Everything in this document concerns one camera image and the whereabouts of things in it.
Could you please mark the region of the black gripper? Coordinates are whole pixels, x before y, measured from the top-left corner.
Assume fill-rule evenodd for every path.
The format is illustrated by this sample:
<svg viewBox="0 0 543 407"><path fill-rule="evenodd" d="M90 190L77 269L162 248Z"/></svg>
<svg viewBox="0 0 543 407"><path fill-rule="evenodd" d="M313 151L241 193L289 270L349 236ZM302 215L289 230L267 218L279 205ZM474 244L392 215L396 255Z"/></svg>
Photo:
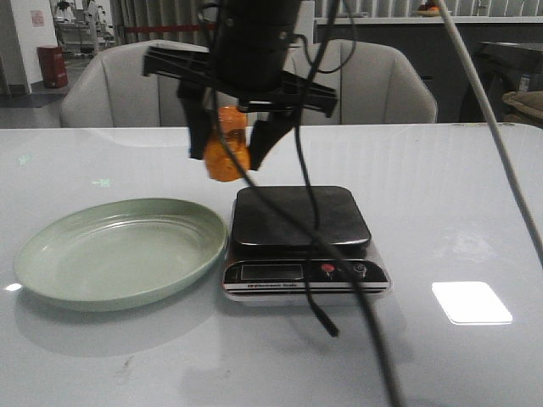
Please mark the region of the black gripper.
<svg viewBox="0 0 543 407"><path fill-rule="evenodd" d="M214 119L215 92L237 99L249 112L270 112L258 119L250 135L250 169L258 170L275 145L296 124L296 109L331 116L337 95L330 87L284 69L299 1L220 1L210 45L205 51L149 47L144 75L179 81L181 102L190 134L190 157L202 160Z"/></svg>

